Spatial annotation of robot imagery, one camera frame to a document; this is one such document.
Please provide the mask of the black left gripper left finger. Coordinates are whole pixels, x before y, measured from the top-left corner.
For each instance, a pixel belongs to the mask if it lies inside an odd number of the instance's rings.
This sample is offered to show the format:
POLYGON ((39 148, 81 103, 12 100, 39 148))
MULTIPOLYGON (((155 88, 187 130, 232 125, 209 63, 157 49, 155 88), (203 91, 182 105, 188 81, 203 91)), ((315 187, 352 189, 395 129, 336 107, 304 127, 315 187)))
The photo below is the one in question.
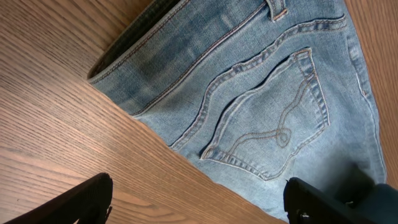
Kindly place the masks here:
POLYGON ((102 172, 6 224, 105 224, 112 197, 113 180, 102 172))

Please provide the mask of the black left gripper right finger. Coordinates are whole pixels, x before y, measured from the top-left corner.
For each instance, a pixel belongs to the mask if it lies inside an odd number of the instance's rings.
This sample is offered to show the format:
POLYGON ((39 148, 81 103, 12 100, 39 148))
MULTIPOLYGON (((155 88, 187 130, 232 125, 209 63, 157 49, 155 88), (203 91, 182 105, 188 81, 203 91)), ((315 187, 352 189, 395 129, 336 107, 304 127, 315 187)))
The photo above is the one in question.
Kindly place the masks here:
POLYGON ((284 210, 290 224, 374 224, 352 208, 297 177, 287 181, 283 198, 284 210))

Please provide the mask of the light blue denim jeans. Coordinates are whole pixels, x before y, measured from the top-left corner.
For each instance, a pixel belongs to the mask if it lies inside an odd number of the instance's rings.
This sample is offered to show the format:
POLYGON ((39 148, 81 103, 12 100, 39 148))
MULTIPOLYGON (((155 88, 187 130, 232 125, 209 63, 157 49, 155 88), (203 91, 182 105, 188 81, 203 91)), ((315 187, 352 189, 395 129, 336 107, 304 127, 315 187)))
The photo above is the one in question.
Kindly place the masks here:
POLYGON ((386 181, 379 115, 343 1, 154 1, 88 81, 213 182, 286 220, 298 177, 386 181))

